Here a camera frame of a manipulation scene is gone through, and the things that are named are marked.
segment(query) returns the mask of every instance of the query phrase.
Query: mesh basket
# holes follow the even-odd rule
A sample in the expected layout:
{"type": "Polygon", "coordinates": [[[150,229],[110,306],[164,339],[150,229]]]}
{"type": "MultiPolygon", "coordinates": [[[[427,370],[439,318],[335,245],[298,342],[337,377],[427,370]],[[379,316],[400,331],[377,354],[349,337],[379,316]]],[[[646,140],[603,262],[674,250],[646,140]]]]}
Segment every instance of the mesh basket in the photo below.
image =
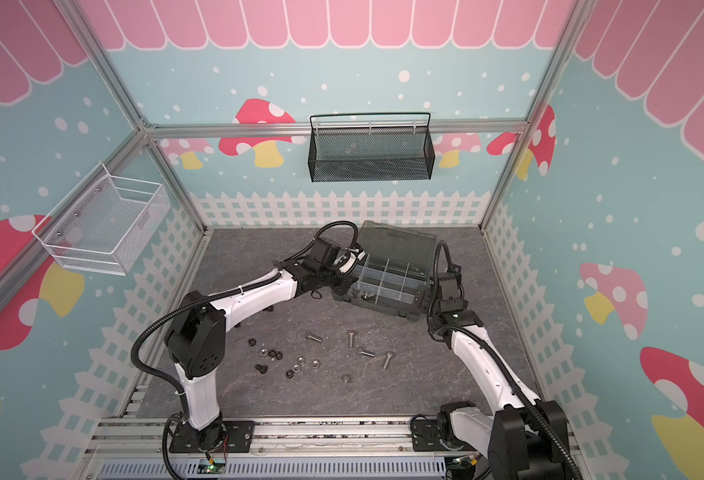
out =
{"type": "Polygon", "coordinates": [[[107,172],[52,221],[57,209],[32,233],[61,266],[126,275],[170,210],[170,200],[163,184],[107,172]]]}
{"type": "Polygon", "coordinates": [[[313,182],[430,179],[429,119],[429,113],[313,115],[309,175],[313,182]],[[350,117],[357,121],[342,121],[350,117]]]}

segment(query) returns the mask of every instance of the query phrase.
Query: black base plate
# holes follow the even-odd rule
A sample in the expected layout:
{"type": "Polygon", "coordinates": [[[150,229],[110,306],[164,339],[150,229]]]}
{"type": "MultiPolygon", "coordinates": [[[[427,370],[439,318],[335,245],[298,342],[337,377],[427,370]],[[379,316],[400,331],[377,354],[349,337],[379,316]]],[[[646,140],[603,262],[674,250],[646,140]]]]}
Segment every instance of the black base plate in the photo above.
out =
{"type": "MultiPolygon", "coordinates": [[[[223,425],[227,427],[227,453],[248,453],[251,450],[251,440],[253,440],[253,426],[255,422],[228,421],[224,420],[223,425]]],[[[176,427],[176,431],[171,436],[170,453],[200,453],[200,450],[193,446],[194,429],[189,423],[176,427]]],[[[216,448],[211,453],[223,452],[223,446],[216,448]]]]}
{"type": "Polygon", "coordinates": [[[413,436],[413,450],[415,452],[472,452],[474,448],[464,444],[457,450],[450,450],[440,443],[440,427],[437,420],[417,418],[410,423],[410,432],[413,436]]]}

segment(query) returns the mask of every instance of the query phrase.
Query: screw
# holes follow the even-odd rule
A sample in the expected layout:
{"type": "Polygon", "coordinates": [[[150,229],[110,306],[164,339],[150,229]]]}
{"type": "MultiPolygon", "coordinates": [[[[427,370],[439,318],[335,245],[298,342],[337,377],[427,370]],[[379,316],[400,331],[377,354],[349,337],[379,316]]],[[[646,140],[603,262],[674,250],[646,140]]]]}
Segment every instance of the screw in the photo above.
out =
{"type": "Polygon", "coordinates": [[[384,365],[383,365],[381,368],[383,368],[383,369],[385,369],[385,370],[386,370],[387,368],[389,368],[389,362],[392,361],[392,357],[394,357],[394,356],[395,356],[394,353],[392,353],[392,352],[387,352],[387,353],[386,353],[386,360],[384,360],[384,365]]]}

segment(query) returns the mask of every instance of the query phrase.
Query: white wire basket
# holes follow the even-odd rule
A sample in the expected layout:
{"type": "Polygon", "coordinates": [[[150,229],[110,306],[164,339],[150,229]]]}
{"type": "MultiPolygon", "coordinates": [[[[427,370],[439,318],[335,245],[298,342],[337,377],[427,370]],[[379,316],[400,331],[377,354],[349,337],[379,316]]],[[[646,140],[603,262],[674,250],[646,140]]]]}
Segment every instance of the white wire basket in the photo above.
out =
{"type": "Polygon", "coordinates": [[[97,168],[104,174],[52,219],[75,187],[32,234],[64,268],[125,276],[170,210],[170,200],[163,184],[115,177],[103,164],[97,168]]]}

